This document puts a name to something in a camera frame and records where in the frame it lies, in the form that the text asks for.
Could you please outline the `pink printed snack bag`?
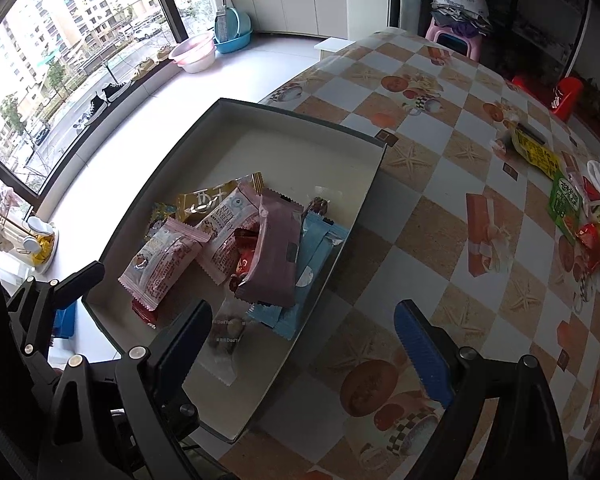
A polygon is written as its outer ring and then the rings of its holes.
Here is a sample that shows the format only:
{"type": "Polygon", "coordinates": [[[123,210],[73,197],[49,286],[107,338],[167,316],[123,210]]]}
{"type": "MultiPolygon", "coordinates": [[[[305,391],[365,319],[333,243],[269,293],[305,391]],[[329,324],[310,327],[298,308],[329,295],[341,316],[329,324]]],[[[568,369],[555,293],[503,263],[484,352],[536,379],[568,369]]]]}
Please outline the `pink printed snack bag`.
{"type": "Polygon", "coordinates": [[[118,281],[147,311],[155,311],[209,240],[209,233],[167,218],[130,260],[118,281]]]}

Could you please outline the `gold blue snack packet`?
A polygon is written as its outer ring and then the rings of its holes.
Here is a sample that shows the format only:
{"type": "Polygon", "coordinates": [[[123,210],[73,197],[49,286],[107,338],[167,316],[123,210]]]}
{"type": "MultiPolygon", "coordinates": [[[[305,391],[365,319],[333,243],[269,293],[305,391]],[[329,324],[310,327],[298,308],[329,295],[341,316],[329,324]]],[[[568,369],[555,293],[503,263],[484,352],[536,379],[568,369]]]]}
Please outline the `gold blue snack packet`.
{"type": "Polygon", "coordinates": [[[150,240],[163,226],[167,218],[174,218],[178,208],[166,203],[154,203],[151,208],[149,223],[144,240],[150,240]]]}

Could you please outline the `plain pink snack packet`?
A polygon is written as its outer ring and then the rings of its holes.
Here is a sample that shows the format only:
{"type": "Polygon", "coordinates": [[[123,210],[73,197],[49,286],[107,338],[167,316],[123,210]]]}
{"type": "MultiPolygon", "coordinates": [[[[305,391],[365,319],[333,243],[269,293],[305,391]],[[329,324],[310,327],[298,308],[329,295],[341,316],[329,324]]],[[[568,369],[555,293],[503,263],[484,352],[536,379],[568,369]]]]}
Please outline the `plain pink snack packet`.
{"type": "Polygon", "coordinates": [[[302,206],[266,188],[260,195],[259,236],[249,271],[236,296],[250,304],[294,305],[302,206]]]}

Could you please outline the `light blue snack packet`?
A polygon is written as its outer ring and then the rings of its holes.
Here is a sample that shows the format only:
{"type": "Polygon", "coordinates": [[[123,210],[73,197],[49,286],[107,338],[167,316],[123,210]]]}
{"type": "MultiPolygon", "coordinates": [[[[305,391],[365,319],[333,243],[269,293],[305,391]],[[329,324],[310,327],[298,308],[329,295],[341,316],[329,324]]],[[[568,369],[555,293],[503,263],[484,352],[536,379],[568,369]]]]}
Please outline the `light blue snack packet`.
{"type": "Polygon", "coordinates": [[[329,218],[308,212],[303,220],[297,261],[294,305],[290,308],[253,304],[247,315],[292,341],[301,332],[349,231],[329,218]]]}

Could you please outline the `clear candy wrapper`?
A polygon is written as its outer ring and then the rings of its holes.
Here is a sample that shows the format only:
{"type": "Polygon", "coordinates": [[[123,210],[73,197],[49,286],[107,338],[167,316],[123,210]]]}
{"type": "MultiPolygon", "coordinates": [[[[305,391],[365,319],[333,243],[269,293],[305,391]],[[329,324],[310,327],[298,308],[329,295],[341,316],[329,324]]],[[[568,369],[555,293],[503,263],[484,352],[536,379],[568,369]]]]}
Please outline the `clear candy wrapper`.
{"type": "Polygon", "coordinates": [[[226,386],[237,378],[234,353],[249,324],[249,309],[250,304],[233,296],[226,297],[196,359],[204,370],[226,386]]]}

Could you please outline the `brown gold snack packet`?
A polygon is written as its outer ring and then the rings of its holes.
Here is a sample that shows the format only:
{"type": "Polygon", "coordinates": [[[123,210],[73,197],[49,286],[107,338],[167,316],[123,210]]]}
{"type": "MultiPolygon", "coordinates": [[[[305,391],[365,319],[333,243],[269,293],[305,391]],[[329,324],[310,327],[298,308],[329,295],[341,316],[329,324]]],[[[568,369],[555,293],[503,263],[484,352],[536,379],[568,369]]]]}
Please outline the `brown gold snack packet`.
{"type": "Polygon", "coordinates": [[[176,198],[176,220],[189,222],[193,226],[219,206],[238,185],[243,183],[250,184],[257,194],[264,189],[262,174],[254,172],[219,185],[210,186],[210,188],[201,188],[194,192],[180,194],[176,198]]]}

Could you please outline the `red snack packet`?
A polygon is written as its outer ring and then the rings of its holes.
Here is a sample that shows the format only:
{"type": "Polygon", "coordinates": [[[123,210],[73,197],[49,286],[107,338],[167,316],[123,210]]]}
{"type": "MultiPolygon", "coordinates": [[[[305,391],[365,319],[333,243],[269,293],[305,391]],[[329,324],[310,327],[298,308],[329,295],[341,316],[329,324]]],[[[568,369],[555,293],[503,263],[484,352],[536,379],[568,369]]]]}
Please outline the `red snack packet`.
{"type": "Polygon", "coordinates": [[[593,273],[600,266],[600,229],[595,222],[585,223],[577,230],[579,242],[587,274],[593,273]]]}

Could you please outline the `small red candy packet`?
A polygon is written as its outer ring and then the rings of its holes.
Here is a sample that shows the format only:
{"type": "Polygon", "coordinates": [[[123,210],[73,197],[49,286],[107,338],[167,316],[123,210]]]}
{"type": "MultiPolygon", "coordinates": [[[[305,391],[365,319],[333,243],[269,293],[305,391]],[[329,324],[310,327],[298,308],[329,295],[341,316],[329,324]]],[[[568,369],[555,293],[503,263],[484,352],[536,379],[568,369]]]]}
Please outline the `small red candy packet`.
{"type": "Polygon", "coordinates": [[[239,284],[249,273],[254,253],[256,252],[258,238],[259,229],[237,229],[234,232],[234,240],[235,247],[238,253],[238,260],[235,272],[230,277],[230,284],[228,284],[228,288],[232,292],[236,292],[239,284]]]}

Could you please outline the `green snack packet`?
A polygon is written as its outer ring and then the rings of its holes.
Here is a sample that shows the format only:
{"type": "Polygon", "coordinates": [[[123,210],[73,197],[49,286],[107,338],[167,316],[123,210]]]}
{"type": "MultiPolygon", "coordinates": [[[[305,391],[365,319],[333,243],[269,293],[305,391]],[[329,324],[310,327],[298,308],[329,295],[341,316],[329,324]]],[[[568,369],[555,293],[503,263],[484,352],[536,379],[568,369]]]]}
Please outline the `green snack packet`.
{"type": "Polygon", "coordinates": [[[557,170],[554,174],[548,214],[554,221],[567,242],[573,246],[580,228],[582,197],[564,174],[557,170]]]}

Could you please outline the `yellow snack packet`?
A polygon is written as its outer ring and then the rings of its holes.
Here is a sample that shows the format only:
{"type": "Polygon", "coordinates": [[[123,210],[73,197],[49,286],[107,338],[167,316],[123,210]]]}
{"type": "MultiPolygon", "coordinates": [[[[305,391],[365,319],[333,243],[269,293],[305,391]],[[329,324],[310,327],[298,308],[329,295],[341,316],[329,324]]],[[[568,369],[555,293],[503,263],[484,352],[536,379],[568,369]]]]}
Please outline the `yellow snack packet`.
{"type": "Polygon", "coordinates": [[[550,180],[555,179],[560,167],[559,159],[553,151],[526,133],[520,125],[513,128],[510,137],[516,152],[528,164],[541,170],[550,180]]]}

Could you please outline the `pink plastic basin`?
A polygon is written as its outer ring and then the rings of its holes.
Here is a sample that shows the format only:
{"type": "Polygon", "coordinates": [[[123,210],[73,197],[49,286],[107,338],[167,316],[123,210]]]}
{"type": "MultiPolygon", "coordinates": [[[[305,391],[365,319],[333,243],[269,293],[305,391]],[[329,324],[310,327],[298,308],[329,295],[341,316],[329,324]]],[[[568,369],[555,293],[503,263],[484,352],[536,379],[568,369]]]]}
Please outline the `pink plastic basin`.
{"type": "Polygon", "coordinates": [[[184,72],[196,74],[213,65],[216,47],[211,32],[205,32],[178,44],[169,58],[184,72]]]}

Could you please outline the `blue plastic basin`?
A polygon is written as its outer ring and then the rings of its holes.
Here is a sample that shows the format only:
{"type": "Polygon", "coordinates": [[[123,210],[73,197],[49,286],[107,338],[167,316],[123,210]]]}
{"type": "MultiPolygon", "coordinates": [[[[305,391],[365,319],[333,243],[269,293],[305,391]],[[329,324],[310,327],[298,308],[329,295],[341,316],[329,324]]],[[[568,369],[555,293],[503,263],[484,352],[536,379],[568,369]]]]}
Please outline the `blue plastic basin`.
{"type": "Polygon", "coordinates": [[[246,12],[226,6],[216,14],[213,40],[221,54],[230,54],[247,47],[251,41],[251,18],[246,12]]]}

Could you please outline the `pink plastic stool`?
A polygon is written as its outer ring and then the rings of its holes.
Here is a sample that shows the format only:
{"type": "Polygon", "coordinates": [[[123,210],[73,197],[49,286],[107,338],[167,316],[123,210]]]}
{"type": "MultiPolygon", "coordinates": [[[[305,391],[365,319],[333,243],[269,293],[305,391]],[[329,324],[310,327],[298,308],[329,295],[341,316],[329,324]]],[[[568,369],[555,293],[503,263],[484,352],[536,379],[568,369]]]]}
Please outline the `pink plastic stool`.
{"type": "Polygon", "coordinates": [[[434,18],[426,32],[426,39],[442,47],[464,55],[465,58],[478,62],[480,60],[483,36],[478,32],[471,32],[468,36],[452,25],[439,25],[434,18]]]}

